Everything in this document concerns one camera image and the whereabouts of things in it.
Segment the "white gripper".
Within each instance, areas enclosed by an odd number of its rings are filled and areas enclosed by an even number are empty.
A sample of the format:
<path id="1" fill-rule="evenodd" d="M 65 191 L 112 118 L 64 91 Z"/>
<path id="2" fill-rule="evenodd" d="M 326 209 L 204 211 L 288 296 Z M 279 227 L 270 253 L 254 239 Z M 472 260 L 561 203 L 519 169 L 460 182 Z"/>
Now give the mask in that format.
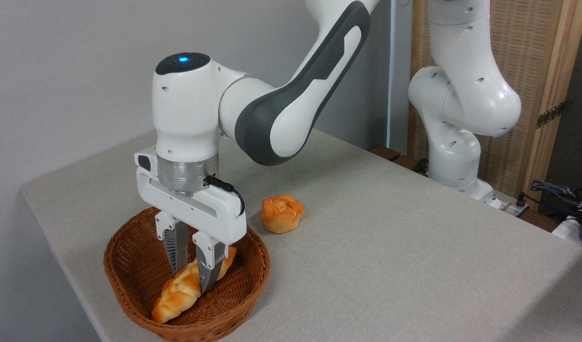
<path id="1" fill-rule="evenodd" d="M 174 276 L 188 264 L 188 225 L 198 230 L 192 241 L 201 294 L 205 294 L 219 277 L 223 261 L 229 256 L 229 245 L 247 233 L 246 215 L 239 214 L 239 198 L 214 186 L 191 196 L 173 193 L 158 180 L 155 146 L 135 153 L 134 162 L 141 198 L 161 210 L 155 216 L 156 232 Z"/>

